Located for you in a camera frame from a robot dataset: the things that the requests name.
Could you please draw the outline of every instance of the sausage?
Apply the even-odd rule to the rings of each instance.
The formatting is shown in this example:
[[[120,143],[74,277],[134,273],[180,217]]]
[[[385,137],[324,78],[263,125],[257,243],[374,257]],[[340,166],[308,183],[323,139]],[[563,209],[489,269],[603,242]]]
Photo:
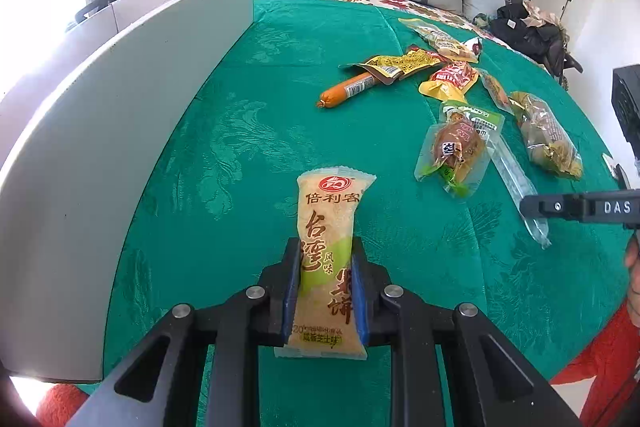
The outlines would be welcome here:
[[[368,72],[353,76],[323,92],[320,95],[320,100],[316,103],[316,107],[335,107],[347,100],[347,98],[351,98],[379,83],[380,81]]]

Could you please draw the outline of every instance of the yellow snack package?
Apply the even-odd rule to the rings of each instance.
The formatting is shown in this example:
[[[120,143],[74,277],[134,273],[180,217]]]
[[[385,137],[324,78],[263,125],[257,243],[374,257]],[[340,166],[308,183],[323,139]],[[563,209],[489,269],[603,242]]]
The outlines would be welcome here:
[[[402,80],[410,74],[445,64],[448,60],[436,52],[424,50],[415,44],[409,46],[404,55],[374,55],[364,62],[348,64],[348,66],[360,66],[369,71],[380,82],[389,86],[396,80]]]
[[[376,177],[347,167],[298,178],[302,257],[293,329],[279,357],[366,359],[351,300],[353,215]]]
[[[476,83],[478,76],[478,72],[466,62],[452,62],[421,83],[418,91],[443,102],[456,100],[466,103],[465,93]]]

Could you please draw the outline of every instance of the clear plastic package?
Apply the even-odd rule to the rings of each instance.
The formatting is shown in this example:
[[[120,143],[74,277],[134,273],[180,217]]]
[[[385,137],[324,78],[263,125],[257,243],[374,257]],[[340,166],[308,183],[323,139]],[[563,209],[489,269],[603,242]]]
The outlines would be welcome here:
[[[489,92],[489,96],[494,101],[495,107],[506,111],[509,114],[513,114],[511,102],[509,100],[509,97],[507,96],[507,93],[502,87],[502,84],[500,84],[500,82],[498,82],[498,80],[488,71],[481,69],[476,69],[476,71],[480,73],[482,85]]]
[[[518,213],[520,213],[520,202],[524,196],[534,196],[538,192],[531,183],[531,180],[527,178],[527,175],[522,170],[522,167],[516,160],[515,156],[509,149],[507,143],[502,139],[502,136],[498,136],[493,143],[494,153],[492,155],[492,161],[495,168],[498,169],[502,181],[507,187],[513,203],[516,205]],[[538,219],[532,219],[530,217],[524,217],[520,214],[524,221],[527,230],[529,230],[530,236],[540,244],[544,249],[551,245],[548,240],[549,225],[546,222],[545,217]]]
[[[489,161],[485,142],[471,121],[461,116],[429,127],[414,176],[420,181],[437,171],[447,192],[467,198],[478,189]]]
[[[510,100],[531,162],[557,176],[579,180],[582,158],[547,103],[521,91],[512,92]]]

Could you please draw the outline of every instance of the black bag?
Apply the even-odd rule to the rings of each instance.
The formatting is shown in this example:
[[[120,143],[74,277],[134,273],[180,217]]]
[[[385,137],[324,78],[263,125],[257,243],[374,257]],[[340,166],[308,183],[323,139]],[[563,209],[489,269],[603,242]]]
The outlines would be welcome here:
[[[491,21],[491,33],[514,50],[544,64],[551,75],[562,76],[565,49],[560,29],[549,23],[540,28],[527,27],[522,19],[528,16],[522,4],[507,4],[498,9],[498,18]]]

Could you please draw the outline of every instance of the pastry package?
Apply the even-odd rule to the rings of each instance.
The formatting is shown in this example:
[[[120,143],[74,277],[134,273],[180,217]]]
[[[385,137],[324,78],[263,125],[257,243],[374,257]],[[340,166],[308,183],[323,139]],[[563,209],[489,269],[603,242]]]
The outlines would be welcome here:
[[[351,300],[353,215],[376,177],[347,167],[298,177],[300,286],[293,328],[282,357],[366,359]]]
[[[512,92],[510,100],[529,160],[557,176],[579,180],[582,158],[547,103],[522,91]]]
[[[511,102],[509,101],[509,97],[507,93],[502,88],[502,85],[498,80],[488,71],[485,70],[477,70],[480,74],[480,78],[482,79],[482,85],[489,92],[489,96],[495,103],[495,107],[506,111],[510,114],[513,114],[513,109],[511,108]]]
[[[433,73],[429,80],[420,84],[418,91],[438,100],[465,102],[465,93],[478,80],[478,72],[467,62],[456,61]]]
[[[467,62],[477,62],[476,54],[454,39],[447,32],[441,30],[433,24],[423,21],[422,19],[398,19],[402,24],[411,28],[422,40],[436,50],[443,57],[450,60],[465,60]]]

